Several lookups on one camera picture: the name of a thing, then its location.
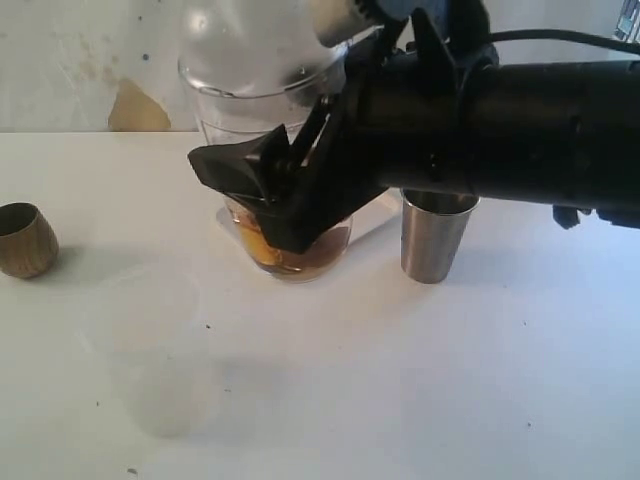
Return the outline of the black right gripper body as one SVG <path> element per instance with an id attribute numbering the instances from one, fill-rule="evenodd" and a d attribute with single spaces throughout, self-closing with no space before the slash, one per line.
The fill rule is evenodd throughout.
<path id="1" fill-rule="evenodd" d="M 424 53 L 347 61 L 347 83 L 317 104 L 294 141 L 283 128 L 260 143 L 259 226 L 269 245 L 307 250 L 327 229 L 379 196 L 384 169 L 451 142 L 472 74 L 495 65 L 492 45 L 467 54 L 437 43 Z"/>

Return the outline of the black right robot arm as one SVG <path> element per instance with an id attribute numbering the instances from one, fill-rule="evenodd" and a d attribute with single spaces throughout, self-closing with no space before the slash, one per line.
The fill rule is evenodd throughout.
<path id="1" fill-rule="evenodd" d="M 277 127 L 188 159 L 294 253 L 390 188 L 593 210 L 635 228 L 639 66 L 354 49 L 342 91 L 319 99 L 295 138 Z"/>

